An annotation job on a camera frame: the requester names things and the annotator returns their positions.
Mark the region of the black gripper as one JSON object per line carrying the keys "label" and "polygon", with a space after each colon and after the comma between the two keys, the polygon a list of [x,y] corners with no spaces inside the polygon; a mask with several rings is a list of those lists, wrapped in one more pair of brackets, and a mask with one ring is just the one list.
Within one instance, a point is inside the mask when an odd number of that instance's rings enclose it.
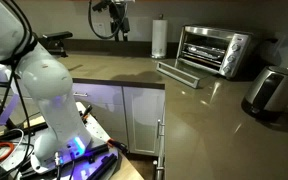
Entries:
{"label": "black gripper", "polygon": [[100,35],[91,26],[92,32],[102,40],[109,40],[114,38],[116,42],[119,41],[119,34],[122,34],[122,38],[125,42],[128,41],[128,33],[130,31],[130,24],[127,18],[128,3],[135,0],[100,0],[96,4],[91,4],[91,11],[102,12],[108,9],[109,15],[112,18],[110,22],[111,34]]}

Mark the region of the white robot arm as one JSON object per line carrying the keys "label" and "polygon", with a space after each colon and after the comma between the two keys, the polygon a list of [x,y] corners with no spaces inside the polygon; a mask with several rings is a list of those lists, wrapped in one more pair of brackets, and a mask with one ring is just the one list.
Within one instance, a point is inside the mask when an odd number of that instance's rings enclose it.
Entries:
{"label": "white robot arm", "polygon": [[46,166],[57,152],[65,158],[84,155],[92,136],[79,115],[69,71],[0,0],[0,82],[11,81],[12,74],[21,78],[48,126],[35,141],[32,161]]}

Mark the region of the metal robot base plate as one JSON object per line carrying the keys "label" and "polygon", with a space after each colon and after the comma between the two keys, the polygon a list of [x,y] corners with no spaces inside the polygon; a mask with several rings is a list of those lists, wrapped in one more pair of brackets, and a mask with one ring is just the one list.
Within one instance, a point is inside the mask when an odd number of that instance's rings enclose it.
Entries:
{"label": "metal robot base plate", "polygon": [[[109,180],[119,159],[118,150],[108,143],[110,137],[91,114],[85,116],[84,125],[91,133],[92,142],[88,146],[79,146],[78,138],[75,138],[68,145],[69,154],[60,157],[61,179]],[[46,130],[45,122],[32,126],[30,143],[24,138],[26,131],[8,131],[0,136],[0,143],[4,147],[7,147],[6,143],[14,145],[14,150],[4,160],[0,160],[0,180],[6,180],[7,176],[16,170],[27,148],[30,148],[29,156],[32,160],[28,162],[29,168],[24,169],[18,176],[18,180],[43,180],[57,175],[54,159],[50,159],[49,165],[42,165],[35,158],[37,148],[33,142]]]}

